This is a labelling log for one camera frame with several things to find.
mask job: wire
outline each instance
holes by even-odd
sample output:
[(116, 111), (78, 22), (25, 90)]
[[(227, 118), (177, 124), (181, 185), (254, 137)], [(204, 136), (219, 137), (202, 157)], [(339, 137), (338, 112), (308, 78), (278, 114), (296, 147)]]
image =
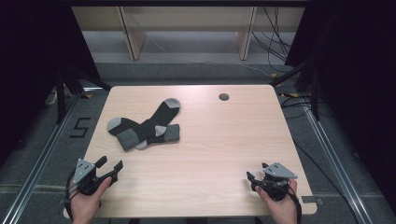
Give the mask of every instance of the wire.
[(252, 34), (253, 34), (254, 38), (257, 40), (257, 42), (260, 44), (260, 46), (262, 46), (265, 50), (271, 52), (272, 54), (274, 54), (274, 56), (276, 56), (278, 59), (282, 60), (283, 62), (286, 61), (285, 56), (282, 56), (281, 54), (279, 54), (278, 52), (274, 51), (273, 49), (270, 49), (253, 32), (252, 32)]
[[(277, 25), (277, 15), (278, 15), (278, 11), (279, 11), (279, 8), (278, 8), (278, 7), (275, 7), (275, 12), (276, 12), (276, 17), (275, 17), (276, 25), (274, 25), (273, 22), (272, 22), (272, 20), (271, 20), (271, 17), (269, 16), (269, 14), (268, 14), (266, 8), (264, 7), (265, 15), (267, 16), (268, 21), (271, 23), (271, 26), (272, 26), (272, 28), (273, 28), (273, 33), (272, 33), (272, 37), (270, 38), (270, 45), (269, 45), (268, 48), (269, 48), (269, 49), (271, 48), (272, 42), (274, 42), (274, 35), (276, 35), (276, 36), (278, 37), (278, 39), (279, 39), (279, 42), (281, 43), (281, 44), (280, 44), (280, 47), (281, 47), (281, 49), (282, 49), (282, 52), (283, 52), (284, 54), (286, 54), (286, 52), (288, 52), (288, 51), (286, 50), (286, 52), (285, 52), (285, 46), (284, 46), (283, 43), (282, 43), (283, 41), (282, 41), (282, 39), (280, 38), (279, 31), (278, 31), (278, 30), (279, 30), (279, 27), (278, 27), (278, 25)], [(281, 73), (287, 73), (287, 71), (278, 70), (278, 69), (276, 69), (276, 68), (274, 68), (274, 67), (272, 66), (271, 61), (270, 61), (270, 51), (268, 51), (267, 58), (268, 58), (268, 63), (269, 63), (269, 65), (270, 65), (275, 71), (281, 72)]]
[(326, 179), (330, 182), (330, 184), (335, 188), (335, 190), (340, 194), (340, 196), (343, 198), (343, 200), (346, 202), (346, 205), (348, 206), (348, 208), (349, 208), (349, 210), (351, 211), (351, 213), (352, 213), (352, 215), (353, 215), (353, 217), (354, 217), (354, 219), (355, 219), (355, 221), (356, 221), (356, 223), (358, 223), (359, 224), (359, 221), (358, 221), (358, 218), (356, 217), (356, 215), (355, 215), (355, 213), (354, 213), (354, 211), (353, 211), (353, 209), (352, 209), (352, 206), (349, 204), (349, 201), (347, 200), (347, 197), (344, 195), (344, 193), (339, 189), (339, 188), (337, 188), (337, 186), (335, 185), (335, 183), (326, 175), (326, 173), (323, 171), (323, 169), (318, 165), (318, 163), (302, 148), (302, 147), (300, 147), (300, 145), (295, 141), (295, 139), (294, 138), (292, 138), (293, 139), (293, 142), (294, 142), (294, 144), (297, 146), (297, 148), (299, 148), (304, 154), (305, 154), (305, 156), (309, 159), (309, 160), (311, 160), (317, 167), (318, 167), (318, 169), (320, 170), (320, 172), (324, 175), (324, 177), (326, 177)]
[(289, 117), (289, 118), (285, 118), (285, 119), (297, 119), (297, 118), (299, 118), (299, 117), (302, 117), (304, 114), (306, 114), (306, 113), (308, 113), (308, 111), (310, 111), (311, 109), (307, 109), (303, 114), (301, 114), (301, 115), (297, 115), (297, 116), (295, 116), (295, 117)]
[[(163, 47), (161, 47), (159, 44), (157, 44), (153, 39), (151, 39), (149, 36), (147, 36), (147, 38), (151, 41), (151, 42), (153, 42), (154, 43), (154, 45), (156, 45), (159, 49), (161, 49), (163, 52), (165, 52), (165, 53), (168, 53)], [(255, 67), (251, 67), (251, 66), (247, 66), (247, 65), (245, 65), (245, 64), (242, 64), (242, 63), (214, 63), (214, 62), (193, 62), (193, 61), (189, 61), (189, 60), (186, 60), (186, 59), (178, 59), (178, 58), (173, 58), (173, 57), (170, 57), (171, 59), (173, 59), (173, 60), (175, 60), (175, 61), (179, 61), (179, 62), (184, 62), (184, 63), (206, 63), (206, 64), (211, 64), (211, 63), (213, 63), (213, 64), (236, 64), (236, 65), (239, 65), (239, 66), (242, 66), (242, 67), (246, 67), (246, 68), (248, 68), (248, 69), (252, 69), (252, 70), (256, 70), (256, 71), (259, 71), (259, 72), (261, 72), (261, 73), (263, 73), (263, 74), (265, 74), (266, 76), (268, 76), (268, 77), (271, 77), (271, 75), (269, 75), (268, 73), (266, 73), (266, 72), (264, 72), (264, 71), (262, 71), (261, 69), (259, 69), (259, 68), (255, 68)]]

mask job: hand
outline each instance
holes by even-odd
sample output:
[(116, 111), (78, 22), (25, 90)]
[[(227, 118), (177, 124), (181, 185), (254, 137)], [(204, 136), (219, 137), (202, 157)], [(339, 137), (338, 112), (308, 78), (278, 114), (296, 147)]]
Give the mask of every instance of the hand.
[[(290, 187), (297, 192), (297, 182), (294, 179), (289, 179)], [(297, 207), (289, 195), (286, 195), (281, 201), (272, 200), (265, 190), (256, 187), (256, 192), (267, 203), (271, 211), (271, 216), (277, 224), (292, 224), (297, 223)]]
[(99, 208), (100, 199), (110, 183), (111, 177), (106, 178), (91, 196), (86, 196), (78, 192), (77, 189), (70, 193), (73, 224), (92, 223)]

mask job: black cable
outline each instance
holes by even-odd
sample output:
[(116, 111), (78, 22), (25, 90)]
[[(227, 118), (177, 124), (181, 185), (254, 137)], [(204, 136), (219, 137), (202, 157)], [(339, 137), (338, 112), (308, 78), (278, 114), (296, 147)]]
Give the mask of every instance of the black cable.
[(331, 184), (331, 185), (335, 188), (335, 190), (340, 194), (340, 196), (341, 196), (341, 197), (343, 198), (343, 200), (346, 202), (346, 205), (348, 206), (349, 210), (351, 211), (352, 216), (354, 217), (356, 223), (359, 224), (358, 218), (356, 217), (355, 212), (353, 211), (352, 206), (350, 205), (350, 203), (349, 203), (349, 201), (347, 200), (347, 197), (344, 195), (344, 193), (343, 193), (339, 188), (337, 188), (337, 186), (335, 185), (335, 183), (326, 175), (326, 173), (323, 171), (323, 169), (320, 168), (320, 166), (318, 165), (318, 163), (317, 163), (316, 161), (314, 161), (314, 159), (313, 159), (310, 155), (308, 155), (308, 153), (307, 153), (302, 147), (300, 147), (300, 145), (294, 140), (294, 138), (292, 138), (292, 139), (293, 139), (294, 144), (297, 146), (297, 148), (299, 148), (299, 149), (305, 154), (305, 156), (306, 156), (309, 160), (311, 160), (311, 161), (318, 167), (318, 169), (322, 172), (322, 174), (324, 175), (324, 177), (326, 177), (326, 179), (330, 182), (330, 184)]
[(282, 48), (283, 54), (289, 55), (289, 52), (288, 52), (288, 50), (286, 49), (286, 47), (284, 45), (285, 42), (282, 40), (282, 38), (280, 38), (279, 25), (277, 24), (278, 15), (279, 15), (279, 7), (276, 7), (275, 8), (275, 18), (276, 18), (276, 20), (275, 20), (275, 30), (276, 30), (276, 36), (279, 39), (279, 41), (281, 42), (280, 47)]
[(286, 58), (279, 54), (278, 52), (274, 51), (273, 49), (270, 49), (268, 46), (266, 46), (253, 32), (252, 32), (254, 38), (257, 40), (257, 42), (262, 46), (265, 50), (270, 51), (272, 54), (274, 54), (278, 59), (282, 60), (283, 62), (286, 61)]
[[(270, 16), (268, 15), (268, 13), (267, 13), (267, 10), (265, 9), (265, 7), (264, 7), (264, 12), (265, 12), (265, 14), (267, 15), (267, 18), (268, 18), (268, 20), (269, 20), (269, 22), (271, 23), (271, 26), (273, 27), (273, 34), (272, 34), (272, 37), (271, 37), (271, 41), (270, 41), (270, 45), (269, 45), (269, 49), (271, 48), (271, 45), (272, 45), (272, 42), (274, 41), (274, 35), (276, 34), (276, 28), (275, 28), (275, 26), (274, 26), (274, 24), (272, 23), (272, 20), (271, 20), (271, 18), (270, 18)], [(281, 73), (287, 73), (288, 71), (282, 71), (282, 70), (278, 70), (278, 69), (276, 69), (276, 68), (274, 68), (273, 66), (272, 66), (272, 64), (271, 64), (271, 60), (270, 60), (270, 52), (268, 51), (268, 54), (267, 54), (267, 57), (268, 57), (268, 64), (275, 70), (275, 71), (277, 71), (277, 72), (281, 72)]]
[(69, 177), (67, 177), (67, 182), (66, 182), (66, 187), (64, 188), (64, 208), (66, 209), (67, 214), (70, 217), (70, 220), (73, 221), (73, 214), (72, 214), (72, 208), (71, 208), (71, 200), (75, 195), (73, 195), (72, 198), (69, 198), (69, 186), (70, 186), (70, 181), (72, 177), (74, 176), (76, 172), (76, 168), (73, 169), (73, 171), (70, 173)]
[(306, 114), (306, 113), (308, 113), (308, 111), (310, 111), (311, 109), (307, 109), (303, 114), (301, 114), (301, 115), (297, 115), (297, 116), (294, 116), (294, 117), (289, 117), (289, 118), (285, 118), (285, 119), (297, 119), (297, 118), (300, 118), (300, 117), (302, 117), (304, 114)]

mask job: sock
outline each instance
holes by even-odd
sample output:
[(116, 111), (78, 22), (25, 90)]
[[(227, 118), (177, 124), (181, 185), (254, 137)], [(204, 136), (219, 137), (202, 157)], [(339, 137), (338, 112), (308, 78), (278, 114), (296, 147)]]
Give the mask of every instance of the sock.
[(175, 98), (169, 98), (164, 100), (151, 118), (143, 123), (136, 125), (131, 120), (117, 118), (107, 124), (107, 130), (117, 136), (124, 150), (128, 150), (148, 138), (163, 135), (167, 124), (176, 116), (179, 109), (180, 102)]
[(180, 139), (180, 127), (178, 124), (171, 124), (168, 125), (166, 128), (166, 132), (158, 137), (152, 137), (144, 140), (143, 142), (139, 143), (135, 147), (137, 149), (143, 149), (152, 143), (170, 143), (176, 142)]
[[(136, 128), (139, 123), (126, 119), (126, 118), (114, 118), (111, 119), (107, 124), (107, 130), (112, 135), (117, 136), (117, 134), (122, 133), (130, 128)], [(180, 127), (178, 124), (171, 124), (166, 127), (166, 132), (163, 135), (151, 137), (149, 139), (145, 139), (143, 142), (137, 144), (135, 147), (137, 149), (143, 149), (152, 143), (169, 143), (176, 142), (180, 139), (179, 136)]]

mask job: wooden table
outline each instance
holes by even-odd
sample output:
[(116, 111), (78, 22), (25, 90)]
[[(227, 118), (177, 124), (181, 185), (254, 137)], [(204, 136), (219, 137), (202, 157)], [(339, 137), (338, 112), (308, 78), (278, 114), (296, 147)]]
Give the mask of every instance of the wooden table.
[[(229, 95), (221, 101), (222, 93)], [(181, 108), (171, 123), (180, 141), (122, 150), (106, 130), (125, 117), (143, 122), (160, 103), (177, 98)], [(268, 215), (250, 189), (246, 171), (263, 177), (262, 162), (279, 161), (299, 178), (297, 194), (311, 196), (303, 166), (275, 91), (269, 85), (122, 86), (108, 95), (85, 160), (102, 156), (102, 175), (123, 160), (124, 167), (102, 198), (99, 217), (232, 217)], [(314, 214), (315, 203), (302, 203)]]

